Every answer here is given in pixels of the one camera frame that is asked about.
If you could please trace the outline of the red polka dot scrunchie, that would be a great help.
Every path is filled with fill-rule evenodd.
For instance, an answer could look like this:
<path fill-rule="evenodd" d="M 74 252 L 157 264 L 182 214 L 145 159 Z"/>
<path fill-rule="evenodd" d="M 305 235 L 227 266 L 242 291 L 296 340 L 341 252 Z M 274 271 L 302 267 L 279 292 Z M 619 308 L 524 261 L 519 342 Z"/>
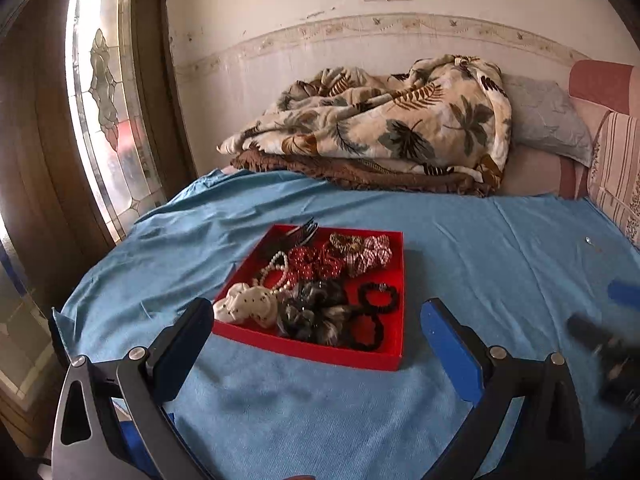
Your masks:
<path fill-rule="evenodd" d="M 288 277 L 295 283 L 338 280 L 344 269 L 344 259 L 329 242 L 288 252 Z"/>

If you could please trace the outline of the blue bed sheet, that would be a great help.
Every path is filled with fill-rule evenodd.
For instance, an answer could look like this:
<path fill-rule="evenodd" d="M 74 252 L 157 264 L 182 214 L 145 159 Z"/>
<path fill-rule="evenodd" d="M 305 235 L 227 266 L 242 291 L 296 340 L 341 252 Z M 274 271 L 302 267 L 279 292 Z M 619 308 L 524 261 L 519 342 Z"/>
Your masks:
<path fill-rule="evenodd" d="M 469 411 L 420 330 L 432 297 L 512 356 L 565 356 L 588 463 L 628 425 L 599 400 L 598 362 L 565 326 L 578 312 L 639 339 L 638 312 L 608 298 L 610 281 L 638 282 L 638 250 L 586 200 L 350 192 L 286 171 L 215 171 L 139 220 L 85 275 L 54 316 L 66 351 L 101 362 L 149 344 L 190 300 L 216 297 L 270 226 L 310 218 L 404 236 L 400 369 L 354 370 L 209 338 L 169 411 L 217 478 L 422 477 Z"/>

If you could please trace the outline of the striped pink cushion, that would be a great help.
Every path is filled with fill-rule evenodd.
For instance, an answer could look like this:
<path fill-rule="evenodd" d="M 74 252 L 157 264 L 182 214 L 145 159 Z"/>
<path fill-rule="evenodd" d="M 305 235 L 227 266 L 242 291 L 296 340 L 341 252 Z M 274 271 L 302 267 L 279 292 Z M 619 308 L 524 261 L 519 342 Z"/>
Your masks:
<path fill-rule="evenodd" d="M 639 118 L 608 114 L 594 146 L 588 195 L 635 248 L 639 248 L 639 170 Z"/>

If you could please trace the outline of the red tray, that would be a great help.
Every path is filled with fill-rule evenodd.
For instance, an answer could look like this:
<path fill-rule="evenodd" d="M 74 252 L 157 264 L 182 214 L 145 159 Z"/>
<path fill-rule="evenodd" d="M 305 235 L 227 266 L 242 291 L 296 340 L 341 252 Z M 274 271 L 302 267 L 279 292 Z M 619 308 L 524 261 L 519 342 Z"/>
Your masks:
<path fill-rule="evenodd" d="M 270 235 L 292 228 L 295 226 L 283 223 L 270 226 L 240 265 L 239 270 L 228 279 L 214 303 L 224 298 L 229 288 L 236 283 L 268 288 L 277 295 L 278 300 L 281 292 L 288 292 L 298 284 L 288 277 L 288 254 L 277 252 L 272 257 L 264 255 L 264 247 Z M 354 308 L 339 346 L 328 347 L 284 338 L 279 333 L 277 322 L 271 327 L 263 328 L 251 318 L 243 324 L 227 324 L 215 320 L 213 333 L 292 358 L 363 370 L 398 370 L 404 348 L 405 321 L 402 234 L 397 231 L 319 226 L 312 240 L 306 245 L 321 246 L 329 242 L 344 259 L 347 249 L 355 245 L 358 238 L 373 235 L 387 235 L 390 238 L 393 257 L 387 266 L 352 278 L 348 274 L 345 262 L 343 275 L 338 280 L 332 280 L 343 286 L 349 304 Z"/>

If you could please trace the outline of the grey pillow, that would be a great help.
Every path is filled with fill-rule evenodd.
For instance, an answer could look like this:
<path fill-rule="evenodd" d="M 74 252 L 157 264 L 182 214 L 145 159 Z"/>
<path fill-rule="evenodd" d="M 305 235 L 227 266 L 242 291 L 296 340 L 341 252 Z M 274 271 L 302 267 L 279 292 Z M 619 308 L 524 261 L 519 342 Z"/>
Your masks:
<path fill-rule="evenodd" d="M 555 81 L 505 74 L 502 82 L 512 106 L 516 144 L 591 164 L 590 132 Z"/>

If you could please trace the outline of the white dotted scrunchie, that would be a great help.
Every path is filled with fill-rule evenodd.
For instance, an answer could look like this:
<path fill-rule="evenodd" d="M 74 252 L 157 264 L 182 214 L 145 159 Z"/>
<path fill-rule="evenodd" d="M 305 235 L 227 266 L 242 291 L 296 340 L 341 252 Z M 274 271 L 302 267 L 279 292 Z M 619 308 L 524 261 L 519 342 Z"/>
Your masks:
<path fill-rule="evenodd" d="M 227 295 L 213 304 L 214 319 L 227 324 L 243 324 L 250 318 L 263 328 L 276 324 L 278 298 L 270 289 L 246 283 L 232 285 Z"/>

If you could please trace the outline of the pink bed headboard cushion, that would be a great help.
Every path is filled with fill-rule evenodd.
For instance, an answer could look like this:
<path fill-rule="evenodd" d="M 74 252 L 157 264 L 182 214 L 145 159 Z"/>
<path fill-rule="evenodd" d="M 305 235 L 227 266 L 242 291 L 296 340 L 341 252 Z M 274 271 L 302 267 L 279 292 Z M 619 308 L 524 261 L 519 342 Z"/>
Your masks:
<path fill-rule="evenodd" d="M 608 114 L 639 118 L 639 69 L 626 64 L 579 61 L 570 70 L 568 95 L 590 132 L 593 154 Z M 560 195 L 573 200 L 587 196 L 589 168 L 565 157 L 560 159 L 560 168 Z"/>

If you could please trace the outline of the red white striped scrunchie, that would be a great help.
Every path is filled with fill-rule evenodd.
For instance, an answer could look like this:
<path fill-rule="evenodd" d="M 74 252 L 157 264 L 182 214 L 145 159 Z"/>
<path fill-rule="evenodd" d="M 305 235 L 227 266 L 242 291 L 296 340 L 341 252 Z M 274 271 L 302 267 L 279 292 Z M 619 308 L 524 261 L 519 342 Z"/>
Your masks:
<path fill-rule="evenodd" d="M 387 235 L 373 235 L 358 238 L 344 255 L 348 274 L 356 278 L 371 270 L 385 268 L 393 257 L 390 238 Z"/>

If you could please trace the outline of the leaf pattern blanket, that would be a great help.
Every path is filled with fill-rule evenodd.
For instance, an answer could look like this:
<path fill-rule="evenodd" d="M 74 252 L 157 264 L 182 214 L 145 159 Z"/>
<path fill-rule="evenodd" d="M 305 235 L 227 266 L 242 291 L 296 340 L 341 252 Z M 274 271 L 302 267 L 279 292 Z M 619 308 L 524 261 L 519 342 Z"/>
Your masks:
<path fill-rule="evenodd" d="M 217 150 L 236 156 L 256 148 L 312 162 L 365 160 L 401 174 L 465 174 L 495 192 L 511 133 L 512 105 L 500 67 L 444 54 L 401 74 L 334 67 L 295 81 Z"/>

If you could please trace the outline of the grey black fluffy scrunchie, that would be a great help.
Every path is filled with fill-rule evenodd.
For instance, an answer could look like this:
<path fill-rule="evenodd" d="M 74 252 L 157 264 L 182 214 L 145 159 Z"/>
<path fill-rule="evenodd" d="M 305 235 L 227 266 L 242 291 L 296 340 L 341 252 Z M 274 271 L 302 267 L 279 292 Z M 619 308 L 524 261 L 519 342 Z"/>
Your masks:
<path fill-rule="evenodd" d="M 306 281 L 278 300 L 277 326 L 282 337 L 337 347 L 354 308 L 337 281 Z"/>

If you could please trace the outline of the brown ruffled blanket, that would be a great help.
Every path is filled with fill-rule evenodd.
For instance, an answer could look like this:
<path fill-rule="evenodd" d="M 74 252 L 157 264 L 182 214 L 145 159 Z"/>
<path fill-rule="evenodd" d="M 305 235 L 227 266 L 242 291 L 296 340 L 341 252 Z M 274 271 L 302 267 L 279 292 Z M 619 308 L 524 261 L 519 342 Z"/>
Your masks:
<path fill-rule="evenodd" d="M 453 172 L 443 176 L 426 174 L 423 168 L 402 160 L 376 162 L 365 158 L 325 158 L 303 155 L 275 155 L 248 150 L 231 161 L 235 169 L 253 172 L 292 171 L 317 180 L 331 182 L 354 191 L 397 191 L 436 194 L 491 196 L 487 183 Z"/>

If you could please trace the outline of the black hair claw clip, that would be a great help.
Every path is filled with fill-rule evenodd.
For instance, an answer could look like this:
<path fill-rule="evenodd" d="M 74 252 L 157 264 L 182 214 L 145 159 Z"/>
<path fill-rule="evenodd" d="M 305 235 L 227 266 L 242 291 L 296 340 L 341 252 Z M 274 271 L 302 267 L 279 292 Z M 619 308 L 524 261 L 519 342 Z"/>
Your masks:
<path fill-rule="evenodd" d="M 312 240 L 318 229 L 318 222 L 310 218 L 301 226 L 270 235 L 264 247 L 264 255 L 272 257 L 277 252 L 287 254 L 293 248 L 302 247 Z"/>

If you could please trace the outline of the stained glass window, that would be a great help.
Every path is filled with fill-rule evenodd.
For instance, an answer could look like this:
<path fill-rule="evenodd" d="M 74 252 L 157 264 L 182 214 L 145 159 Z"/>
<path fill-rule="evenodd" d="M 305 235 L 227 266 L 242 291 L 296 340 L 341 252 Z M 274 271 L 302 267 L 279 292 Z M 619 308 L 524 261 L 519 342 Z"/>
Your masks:
<path fill-rule="evenodd" d="M 77 149 L 115 243 L 166 202 L 143 122 L 131 0 L 70 0 L 65 71 Z"/>

